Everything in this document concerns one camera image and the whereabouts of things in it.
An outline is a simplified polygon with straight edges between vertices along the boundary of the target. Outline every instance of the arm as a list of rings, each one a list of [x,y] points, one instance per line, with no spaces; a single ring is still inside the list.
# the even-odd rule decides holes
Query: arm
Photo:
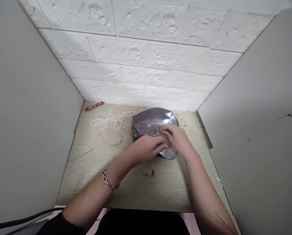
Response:
[[[117,186],[133,167],[150,161],[164,148],[167,146],[162,136],[140,137],[107,168],[105,175],[109,184]],[[67,205],[62,215],[68,222],[88,230],[112,193],[113,190],[103,182],[102,174],[99,174]]]
[[[191,184],[196,222],[201,234],[238,234],[223,202],[184,129],[164,127],[164,134],[185,160]]]

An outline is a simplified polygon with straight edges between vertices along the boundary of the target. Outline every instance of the bracelet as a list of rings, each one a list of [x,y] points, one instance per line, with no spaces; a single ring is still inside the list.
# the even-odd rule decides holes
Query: bracelet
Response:
[[[107,180],[107,177],[105,176],[105,174],[106,174],[106,169],[107,169],[107,168],[103,169],[103,182],[105,182],[105,183],[109,186],[109,188],[111,188],[112,190],[118,190],[120,184],[118,184],[117,187],[112,186],[112,185],[109,184],[109,182],[108,182],[108,180]]]

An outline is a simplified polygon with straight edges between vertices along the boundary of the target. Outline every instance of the red lighter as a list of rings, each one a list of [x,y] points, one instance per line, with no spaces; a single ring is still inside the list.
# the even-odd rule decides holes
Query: red lighter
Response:
[[[104,104],[103,101],[101,101],[101,102],[99,102],[99,103],[97,103],[97,104],[94,104],[94,105],[92,105],[92,106],[89,106],[89,107],[85,108],[84,110],[85,110],[85,111],[91,111],[93,108],[96,108],[97,106],[100,106],[100,105],[102,105],[102,104]]]

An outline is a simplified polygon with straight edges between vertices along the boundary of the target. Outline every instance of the wooden table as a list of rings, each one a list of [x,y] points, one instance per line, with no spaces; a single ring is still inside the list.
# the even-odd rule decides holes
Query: wooden table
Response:
[[[84,102],[80,114],[70,155],[62,179],[57,205],[67,205],[94,177],[101,177],[103,168],[106,168],[117,156],[123,153],[131,144],[132,138],[127,131],[123,131],[123,141],[120,145],[112,147],[96,134],[96,127],[91,127],[95,118],[99,118],[98,111],[118,110],[120,113],[135,111],[138,114],[147,108],[104,104],[92,111],[84,111],[85,107],[93,105]],[[187,127],[183,127],[196,151],[200,154],[207,173],[215,186],[221,200],[228,212],[232,214],[221,183],[218,181],[217,171],[210,156],[207,141],[199,124],[196,113],[173,111],[178,113],[180,125],[184,125],[180,118],[186,121]],[[132,117],[123,120],[122,127],[131,130]],[[115,131],[113,123],[100,131],[110,142],[114,141]],[[106,207],[159,210],[175,212],[193,212],[187,169],[183,158],[178,155],[173,161],[155,157],[151,161],[155,170],[155,176],[146,177],[143,172],[150,172],[147,163],[132,169],[120,183],[118,191],[115,191],[107,202]]]

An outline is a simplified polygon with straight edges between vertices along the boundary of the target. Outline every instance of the white pearl strand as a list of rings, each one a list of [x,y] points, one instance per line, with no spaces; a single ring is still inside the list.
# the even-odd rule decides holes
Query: white pearl strand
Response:
[[[182,119],[182,118],[179,118],[179,119],[182,120],[182,121],[184,122],[184,126],[183,126],[183,125],[180,125],[180,126],[182,126],[182,127],[187,127],[185,120]]]
[[[112,110],[117,111],[118,115],[116,115],[116,116],[114,116],[114,117],[104,117],[104,116],[101,116],[101,115],[100,115],[100,112],[101,112],[101,111],[104,111],[104,112],[106,112],[107,114],[110,114]],[[134,112],[134,111],[131,111],[131,112],[128,112],[128,113],[122,113],[122,114],[120,114],[118,110],[113,109],[113,108],[110,109],[109,112],[106,111],[106,110],[99,110],[99,111],[98,111],[98,116],[101,117],[101,118],[94,119],[94,120],[92,121],[92,123],[91,123],[91,126],[92,126],[92,127],[98,126],[97,129],[96,129],[96,133],[97,133],[97,135],[98,135],[100,138],[102,138],[107,144],[109,144],[109,145],[112,146],[112,147],[115,147],[115,146],[118,146],[119,144],[121,144],[121,142],[122,142],[122,140],[123,140],[123,133],[122,133],[123,130],[127,130],[127,131],[128,131],[128,133],[130,134],[130,136],[131,136],[131,138],[132,138],[132,141],[134,142],[133,135],[131,134],[131,132],[130,132],[127,128],[125,128],[125,127],[121,129],[124,117],[131,117],[131,116],[134,116],[134,115],[135,115],[135,112]],[[95,125],[94,125],[94,122],[95,122],[95,121],[101,121],[101,122],[100,122],[99,124],[95,124]],[[106,138],[103,137],[102,135],[100,135],[99,132],[98,132],[100,129],[105,129],[105,128],[107,128],[107,127],[109,126],[109,121],[113,121],[113,122],[114,122],[114,126],[113,126],[113,128],[114,128],[114,130],[116,131],[116,133],[115,133],[115,140],[116,140],[116,141],[115,141],[115,142],[112,142],[112,143],[110,143],[108,140],[106,140]],[[117,140],[118,140],[117,135],[118,135],[119,131],[120,131],[120,135],[121,135],[120,142],[117,143],[117,144],[114,144],[114,143],[116,143]],[[147,177],[150,177],[150,178],[151,178],[151,177],[153,177],[153,175],[154,175],[154,169],[153,169],[153,166],[151,165],[150,162],[148,162],[148,164],[149,164],[150,169],[152,170],[152,173],[149,174],[149,173],[145,173],[145,172],[144,172],[144,175],[146,175]]]

